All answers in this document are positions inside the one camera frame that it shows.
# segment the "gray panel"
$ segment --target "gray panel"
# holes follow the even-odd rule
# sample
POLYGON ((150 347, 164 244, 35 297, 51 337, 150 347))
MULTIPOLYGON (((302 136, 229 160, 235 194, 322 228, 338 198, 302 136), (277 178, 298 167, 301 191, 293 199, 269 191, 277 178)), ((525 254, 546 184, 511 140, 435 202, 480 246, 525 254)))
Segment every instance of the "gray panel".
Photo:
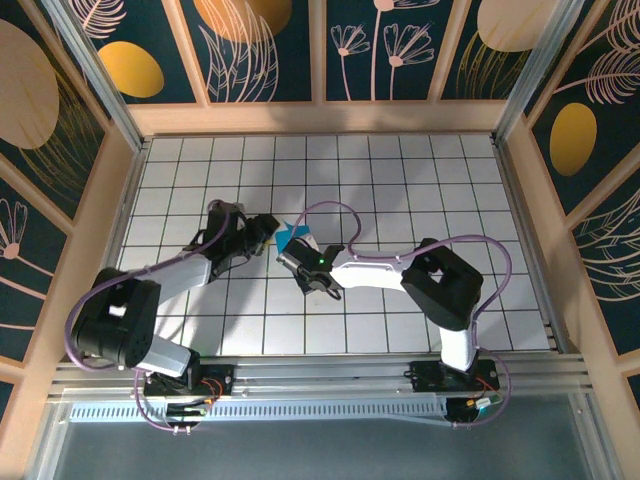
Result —
POLYGON ((394 420, 225 422, 191 436, 70 424, 55 478, 588 479, 566 397, 514 398, 470 431, 394 420))

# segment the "blue object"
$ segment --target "blue object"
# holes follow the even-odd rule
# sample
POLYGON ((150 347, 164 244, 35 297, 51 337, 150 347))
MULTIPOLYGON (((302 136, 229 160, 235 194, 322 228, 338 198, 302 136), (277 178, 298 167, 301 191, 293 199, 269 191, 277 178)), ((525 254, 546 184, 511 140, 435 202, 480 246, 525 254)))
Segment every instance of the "blue object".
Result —
MULTIPOLYGON (((293 232, 293 225, 290 225, 287 222, 284 222, 284 224, 287 227, 287 229, 276 232, 276 246, 278 247, 279 254, 282 253, 282 250, 284 250, 284 247, 286 247, 287 243, 289 243, 289 240, 291 240, 291 233, 293 232)), ((307 233, 311 233, 311 229, 309 228, 309 225, 298 225, 295 236, 302 237, 307 233)))

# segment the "metal grate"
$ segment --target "metal grate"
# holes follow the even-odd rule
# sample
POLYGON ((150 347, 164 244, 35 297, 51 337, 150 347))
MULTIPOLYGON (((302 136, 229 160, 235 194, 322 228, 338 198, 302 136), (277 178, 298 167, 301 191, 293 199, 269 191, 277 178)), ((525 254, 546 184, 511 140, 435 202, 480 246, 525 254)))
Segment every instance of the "metal grate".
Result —
MULTIPOLYGON (((151 403, 148 413, 163 415, 164 405, 151 403)), ((387 415, 434 417, 445 414, 444 400, 313 400, 313 401, 228 401, 218 402, 208 421, 240 420, 327 420, 378 418, 387 415)), ((76 423, 139 422, 143 418, 134 402, 77 403, 69 420, 76 423)))

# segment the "white grid mat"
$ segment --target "white grid mat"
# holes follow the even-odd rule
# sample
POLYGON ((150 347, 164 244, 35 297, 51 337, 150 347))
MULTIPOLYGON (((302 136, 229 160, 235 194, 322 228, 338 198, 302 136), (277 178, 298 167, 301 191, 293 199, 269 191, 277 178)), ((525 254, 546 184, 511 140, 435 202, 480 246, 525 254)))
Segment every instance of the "white grid mat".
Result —
MULTIPOLYGON (((340 200, 362 212, 361 249, 400 250, 424 237, 467 233, 503 241, 514 276, 480 317, 492 350, 549 349, 487 135, 345 135, 167 138, 153 141, 121 253, 121 269, 165 260, 206 224, 209 201, 239 201, 246 213, 293 223, 305 206, 340 200)), ((322 244, 348 241, 349 214, 311 214, 322 244)), ((484 301, 501 281, 501 254, 483 243, 454 251, 485 278, 484 301)), ((351 289, 335 301, 305 298, 276 263, 260 258, 161 306, 157 333, 202 355, 438 351, 438 329, 408 295, 351 289)))

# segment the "yellow circle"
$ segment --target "yellow circle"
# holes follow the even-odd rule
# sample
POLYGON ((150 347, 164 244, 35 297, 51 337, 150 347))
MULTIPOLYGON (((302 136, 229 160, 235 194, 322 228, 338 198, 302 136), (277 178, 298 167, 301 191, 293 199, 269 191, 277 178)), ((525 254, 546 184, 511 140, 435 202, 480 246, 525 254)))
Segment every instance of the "yellow circle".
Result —
POLYGON ((587 163, 596 144, 598 125, 593 112, 581 103, 566 105, 551 128, 551 164, 560 175, 570 177, 587 163))
POLYGON ((164 87, 160 65, 138 45, 113 42, 102 47, 98 55, 122 93, 148 98, 160 93, 164 87))
POLYGON ((0 65, 0 138, 18 148, 39 148, 58 123, 56 72, 38 44, 4 20, 0 65))
POLYGON ((500 52, 522 52, 538 44, 559 0, 482 0, 478 34, 500 52))
POLYGON ((233 42, 264 40, 262 32, 252 26, 252 15, 258 27, 260 17, 264 18, 274 37, 291 18, 291 0, 194 0, 194 4, 211 30, 233 42))

